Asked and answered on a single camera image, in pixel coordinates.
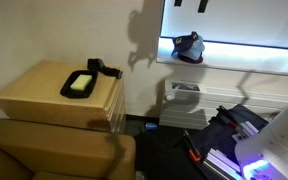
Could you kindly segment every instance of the wooden cabinet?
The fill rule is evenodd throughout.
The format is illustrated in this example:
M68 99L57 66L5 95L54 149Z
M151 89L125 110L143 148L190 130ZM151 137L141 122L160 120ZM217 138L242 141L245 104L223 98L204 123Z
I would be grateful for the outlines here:
M99 72L90 97L63 97L61 88L76 70L87 70L86 63L41 61L0 91L0 108L11 119L123 132L123 78L116 79Z

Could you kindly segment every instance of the floor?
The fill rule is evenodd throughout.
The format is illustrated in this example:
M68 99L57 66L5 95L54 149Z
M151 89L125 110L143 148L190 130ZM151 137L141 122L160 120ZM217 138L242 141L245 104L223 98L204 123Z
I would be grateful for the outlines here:
M143 180L145 177L142 172L166 157L182 142L182 129L167 126L157 126L156 129L145 128L146 123L157 125L157 118L126 116L126 119L124 134L133 136L136 141L135 169L137 180ZM191 135L198 132L190 130Z

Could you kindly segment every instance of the purple light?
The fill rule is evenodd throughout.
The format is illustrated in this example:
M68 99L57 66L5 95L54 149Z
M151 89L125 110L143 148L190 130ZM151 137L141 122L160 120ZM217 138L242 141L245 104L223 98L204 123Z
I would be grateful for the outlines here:
M254 174L255 174L254 170L261 171L267 167L268 167L268 162L265 160L258 160L249 165L246 165L243 167L244 177L245 179L250 180L252 177L254 177Z

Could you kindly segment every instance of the black device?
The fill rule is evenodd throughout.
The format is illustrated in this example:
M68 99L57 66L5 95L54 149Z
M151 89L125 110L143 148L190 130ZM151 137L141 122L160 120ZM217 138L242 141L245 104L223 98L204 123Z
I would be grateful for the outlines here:
M105 67L103 60L99 58L88 59L87 69L90 71L99 71L106 76L112 76L115 77L116 79L121 79L123 74L123 71L120 71L116 68Z
M91 82L87 84L86 88L83 91L71 89L70 86L81 74L92 76ZM77 70L72 72L71 75L66 80L65 84L63 85L60 94L62 96L72 99L88 98L93 92L94 86L97 81L97 74L98 74L97 71L89 71L89 70Z
M197 12L198 13L205 13L207 3L208 3L208 0L201 0Z
M193 143L193 140L191 138L191 135L188 133L186 129L183 129L183 139L185 142L185 145L188 149L189 157L194 163L199 163L201 161L201 154L196 148L195 144Z

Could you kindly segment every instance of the wall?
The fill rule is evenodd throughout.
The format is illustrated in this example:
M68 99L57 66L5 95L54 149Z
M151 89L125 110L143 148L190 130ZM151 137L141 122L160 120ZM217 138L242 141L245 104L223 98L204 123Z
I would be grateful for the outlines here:
M44 57L35 19L31 1L0 0L0 89Z
M156 63L161 8L161 0L0 0L0 89L41 59L100 57L124 70L132 115L158 116L170 76L288 94L288 76Z

